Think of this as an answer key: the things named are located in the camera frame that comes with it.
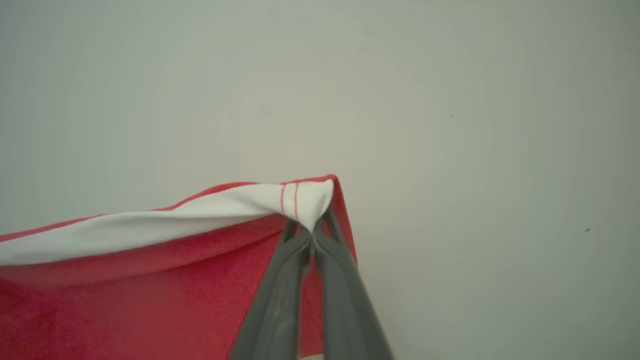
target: red stitching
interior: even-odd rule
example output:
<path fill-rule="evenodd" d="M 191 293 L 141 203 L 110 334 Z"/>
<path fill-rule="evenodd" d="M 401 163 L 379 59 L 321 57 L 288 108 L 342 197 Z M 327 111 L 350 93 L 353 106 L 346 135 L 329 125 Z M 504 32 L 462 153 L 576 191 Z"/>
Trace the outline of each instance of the red stitching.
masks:
<path fill-rule="evenodd" d="M 295 211 L 296 211 L 296 220 L 298 219 L 298 185 L 300 185 L 300 183 L 296 183 L 296 195 L 294 196 L 294 206 L 295 206 Z"/>
<path fill-rule="evenodd" d="M 284 214 L 284 188 L 287 184 L 282 185 L 282 191 L 280 192 L 280 212 Z"/>

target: wall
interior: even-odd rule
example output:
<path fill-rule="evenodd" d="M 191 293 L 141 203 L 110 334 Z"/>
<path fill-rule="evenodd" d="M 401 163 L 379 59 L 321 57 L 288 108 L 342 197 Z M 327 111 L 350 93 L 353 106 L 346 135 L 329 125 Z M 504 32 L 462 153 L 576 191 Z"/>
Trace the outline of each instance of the wall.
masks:
<path fill-rule="evenodd" d="M 3 1 L 0 233 L 341 178 L 398 359 L 638 359 L 636 1 Z"/>

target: red towel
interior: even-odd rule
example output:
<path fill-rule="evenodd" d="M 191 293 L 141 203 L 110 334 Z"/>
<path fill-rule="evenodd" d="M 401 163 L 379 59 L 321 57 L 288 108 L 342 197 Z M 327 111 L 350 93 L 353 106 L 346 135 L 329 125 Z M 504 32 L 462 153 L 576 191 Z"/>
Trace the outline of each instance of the red towel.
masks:
<path fill-rule="evenodd" d="M 335 176 L 0 235 L 0 359 L 226 359 L 287 217 L 329 205 L 355 257 Z M 312 269 L 303 357 L 323 351 L 321 289 Z"/>

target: gray plastic tongs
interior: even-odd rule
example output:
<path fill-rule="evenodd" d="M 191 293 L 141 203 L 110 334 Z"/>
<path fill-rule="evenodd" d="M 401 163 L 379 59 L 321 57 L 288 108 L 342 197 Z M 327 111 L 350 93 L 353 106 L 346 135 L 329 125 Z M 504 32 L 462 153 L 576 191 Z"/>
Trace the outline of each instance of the gray plastic tongs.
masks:
<path fill-rule="evenodd" d="M 312 254 L 323 282 L 324 359 L 393 360 L 331 209 L 312 234 L 295 221 L 287 223 L 229 353 L 230 360 L 299 359 L 302 281 Z"/>

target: white fabric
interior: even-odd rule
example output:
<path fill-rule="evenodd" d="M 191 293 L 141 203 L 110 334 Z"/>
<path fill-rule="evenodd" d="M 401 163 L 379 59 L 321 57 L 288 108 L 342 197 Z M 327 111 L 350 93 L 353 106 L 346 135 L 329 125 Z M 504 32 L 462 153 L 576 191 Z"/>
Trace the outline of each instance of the white fabric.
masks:
<path fill-rule="evenodd" d="M 273 213 L 295 219 L 296 208 L 297 220 L 312 229 L 329 206 L 332 195 L 332 180 L 238 186 L 204 195 L 173 210 L 102 215 L 3 241 L 0 265 L 48 263 L 135 249 Z"/>

